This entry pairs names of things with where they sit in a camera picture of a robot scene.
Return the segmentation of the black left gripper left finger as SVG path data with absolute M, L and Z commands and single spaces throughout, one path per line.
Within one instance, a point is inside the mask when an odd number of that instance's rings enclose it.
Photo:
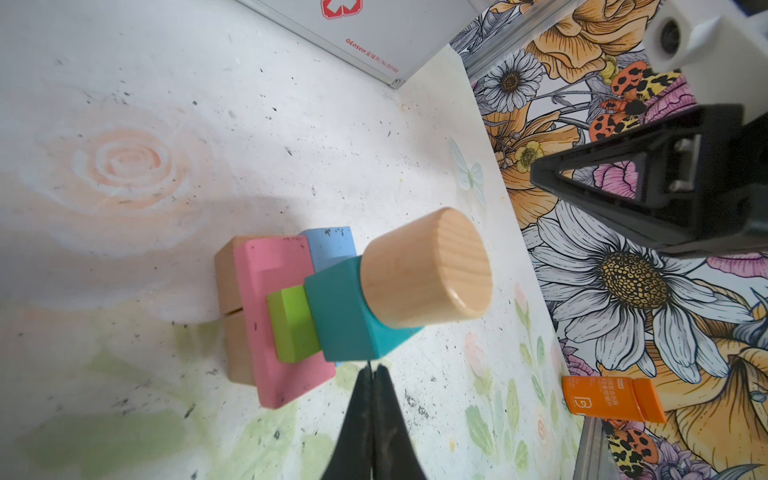
M 370 365 L 358 372 L 336 446 L 322 480 L 372 478 L 373 379 Z

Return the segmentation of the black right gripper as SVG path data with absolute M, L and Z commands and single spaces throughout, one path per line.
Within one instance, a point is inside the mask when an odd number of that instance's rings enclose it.
M 740 104 L 699 105 L 533 163 L 532 183 L 642 246 L 668 256 L 767 250 L 767 115 L 745 122 Z M 670 180 L 678 229 L 639 203 L 563 177 L 564 170 L 633 161 Z

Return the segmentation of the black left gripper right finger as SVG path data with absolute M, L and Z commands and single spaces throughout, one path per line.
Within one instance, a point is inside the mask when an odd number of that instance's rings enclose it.
M 417 459 L 389 370 L 374 373 L 374 478 L 425 480 Z

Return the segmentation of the teal wood cube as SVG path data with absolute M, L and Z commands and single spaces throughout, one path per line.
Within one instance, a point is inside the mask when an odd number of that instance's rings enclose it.
M 304 282 L 319 343 L 329 362 L 377 360 L 420 332 L 379 322 L 363 295 L 360 263 L 360 257 L 346 259 Z

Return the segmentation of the green wood block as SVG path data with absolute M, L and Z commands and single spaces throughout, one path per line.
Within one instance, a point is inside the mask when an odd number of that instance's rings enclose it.
M 277 357 L 283 363 L 299 363 L 321 351 L 321 346 L 303 285 L 267 296 Z

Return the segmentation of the natural wood rectangular block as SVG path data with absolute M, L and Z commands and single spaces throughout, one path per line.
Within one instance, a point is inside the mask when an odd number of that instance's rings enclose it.
M 233 312 L 223 319 L 223 323 L 228 379 L 237 384 L 254 386 L 252 357 L 243 311 Z

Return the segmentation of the wood cylinder block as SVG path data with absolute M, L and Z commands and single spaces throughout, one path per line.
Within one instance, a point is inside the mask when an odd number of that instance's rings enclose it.
M 360 279 L 369 309 L 392 329 L 478 319 L 492 300 L 481 235 L 448 207 L 373 240 L 362 255 Z

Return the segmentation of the natural wood arch block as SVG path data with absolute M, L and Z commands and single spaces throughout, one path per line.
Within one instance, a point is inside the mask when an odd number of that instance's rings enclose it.
M 219 313 L 229 316 L 242 308 L 235 266 L 235 250 L 258 236 L 235 236 L 214 256 Z

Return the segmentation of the pink wood block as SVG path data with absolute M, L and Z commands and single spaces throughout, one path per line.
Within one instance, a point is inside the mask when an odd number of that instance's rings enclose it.
M 304 280 L 315 272 L 304 236 L 249 238 L 234 248 L 254 385 L 279 409 L 336 375 L 320 352 Z

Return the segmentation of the light blue wood block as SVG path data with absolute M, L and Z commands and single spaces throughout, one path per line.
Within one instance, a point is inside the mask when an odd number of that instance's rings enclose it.
M 316 273 L 357 256 L 349 226 L 307 229 L 301 236 L 307 239 Z

